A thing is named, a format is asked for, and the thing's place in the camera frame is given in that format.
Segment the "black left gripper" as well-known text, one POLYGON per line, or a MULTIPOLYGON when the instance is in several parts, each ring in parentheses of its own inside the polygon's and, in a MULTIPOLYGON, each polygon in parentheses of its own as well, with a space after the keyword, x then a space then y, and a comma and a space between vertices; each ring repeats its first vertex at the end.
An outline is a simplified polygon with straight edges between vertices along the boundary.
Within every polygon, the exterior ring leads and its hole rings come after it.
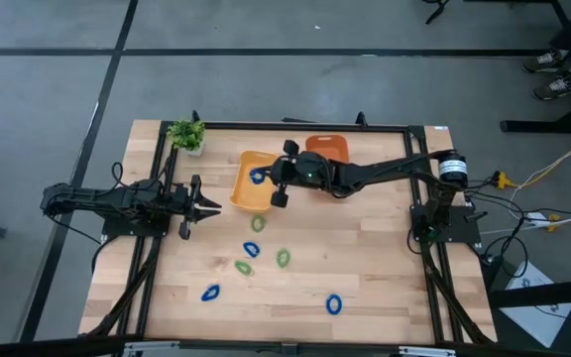
POLYGON ((201 194, 201 178, 199 175, 191 177, 189 187, 182 183, 176 185, 176 189, 171 197, 171 211, 176 215, 182 215, 183 221, 180 223, 178 234, 181 239, 190 238, 190 225, 203 219, 216 216, 221 213, 218 209, 202 209, 197 205, 209 208, 221 208, 221 205, 201 194))

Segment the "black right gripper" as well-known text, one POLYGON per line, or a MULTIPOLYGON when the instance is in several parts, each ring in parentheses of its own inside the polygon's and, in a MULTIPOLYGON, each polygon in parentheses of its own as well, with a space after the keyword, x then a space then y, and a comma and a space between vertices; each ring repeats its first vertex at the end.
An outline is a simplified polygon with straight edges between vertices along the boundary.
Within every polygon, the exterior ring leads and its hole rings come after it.
POLYGON ((267 180, 277 187, 272 194, 271 205, 285 208, 288 195, 286 194, 287 184, 294 178, 295 156, 298 154, 299 145, 293 140, 285 140, 285 154, 280 156, 271 166, 264 167, 264 171, 271 175, 267 180))

